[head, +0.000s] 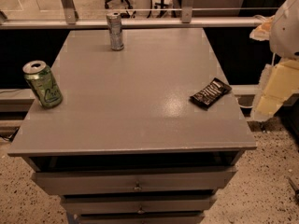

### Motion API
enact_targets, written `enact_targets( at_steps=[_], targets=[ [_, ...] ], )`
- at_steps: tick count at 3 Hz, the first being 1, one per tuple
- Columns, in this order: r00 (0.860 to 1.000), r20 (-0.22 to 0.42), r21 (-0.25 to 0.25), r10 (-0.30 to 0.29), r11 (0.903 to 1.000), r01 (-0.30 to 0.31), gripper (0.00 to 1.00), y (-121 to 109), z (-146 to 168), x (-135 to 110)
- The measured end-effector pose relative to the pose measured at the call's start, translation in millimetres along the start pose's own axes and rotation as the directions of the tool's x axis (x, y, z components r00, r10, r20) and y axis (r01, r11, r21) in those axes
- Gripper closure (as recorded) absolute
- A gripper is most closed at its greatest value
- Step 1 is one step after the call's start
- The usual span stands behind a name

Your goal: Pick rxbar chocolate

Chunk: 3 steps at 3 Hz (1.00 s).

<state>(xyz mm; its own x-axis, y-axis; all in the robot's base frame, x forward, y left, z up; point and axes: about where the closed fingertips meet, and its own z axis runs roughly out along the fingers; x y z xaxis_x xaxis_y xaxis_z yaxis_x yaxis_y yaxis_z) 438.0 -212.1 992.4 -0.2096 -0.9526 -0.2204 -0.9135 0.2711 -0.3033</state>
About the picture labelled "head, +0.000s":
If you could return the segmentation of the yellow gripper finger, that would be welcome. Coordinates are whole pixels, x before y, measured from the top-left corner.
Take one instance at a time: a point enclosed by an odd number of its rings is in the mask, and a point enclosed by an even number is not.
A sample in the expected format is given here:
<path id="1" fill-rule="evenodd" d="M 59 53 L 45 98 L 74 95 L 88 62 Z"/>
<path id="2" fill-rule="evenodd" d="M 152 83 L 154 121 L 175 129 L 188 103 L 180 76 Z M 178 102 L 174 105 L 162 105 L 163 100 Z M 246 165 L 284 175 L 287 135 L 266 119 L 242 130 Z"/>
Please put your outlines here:
<path id="1" fill-rule="evenodd" d="M 267 64 L 253 99 L 251 118 L 255 121 L 269 120 L 298 89 L 298 61 L 284 60 L 275 66 Z"/>
<path id="2" fill-rule="evenodd" d="M 259 19 L 262 23 L 251 31 L 249 37 L 257 41 L 268 40 L 274 16 L 264 17 L 262 15 L 256 15 L 256 18 Z"/>

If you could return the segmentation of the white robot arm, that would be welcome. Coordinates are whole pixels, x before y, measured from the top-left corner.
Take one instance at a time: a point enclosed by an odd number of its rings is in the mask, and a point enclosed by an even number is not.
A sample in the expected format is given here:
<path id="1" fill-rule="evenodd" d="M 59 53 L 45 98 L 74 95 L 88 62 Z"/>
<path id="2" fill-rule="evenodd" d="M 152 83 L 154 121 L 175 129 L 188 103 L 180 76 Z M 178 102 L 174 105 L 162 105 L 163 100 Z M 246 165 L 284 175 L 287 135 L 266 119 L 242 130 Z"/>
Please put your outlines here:
<path id="1" fill-rule="evenodd" d="M 276 14 L 252 30 L 249 37 L 269 41 L 273 55 L 281 58 L 264 67 L 250 116 L 264 122 L 299 90 L 299 0 L 286 0 Z"/>

